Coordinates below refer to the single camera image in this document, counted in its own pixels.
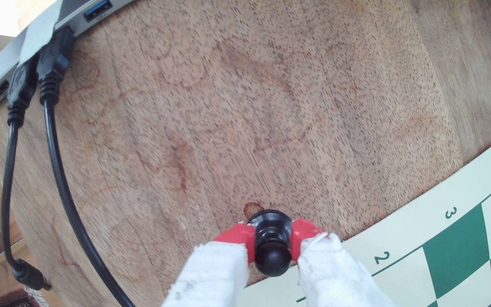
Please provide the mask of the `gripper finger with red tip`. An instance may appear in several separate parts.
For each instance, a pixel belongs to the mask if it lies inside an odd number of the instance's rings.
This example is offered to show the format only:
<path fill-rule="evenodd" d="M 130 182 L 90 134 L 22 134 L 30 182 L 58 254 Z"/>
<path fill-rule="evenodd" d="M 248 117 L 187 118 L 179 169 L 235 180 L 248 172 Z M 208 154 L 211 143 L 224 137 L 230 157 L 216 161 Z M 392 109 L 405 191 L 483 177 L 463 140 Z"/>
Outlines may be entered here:
<path fill-rule="evenodd" d="M 297 219 L 290 247 L 307 306 L 395 306 L 336 233 Z"/>
<path fill-rule="evenodd" d="M 235 306 L 249 278 L 255 227 L 236 223 L 196 246 L 162 306 Z"/>

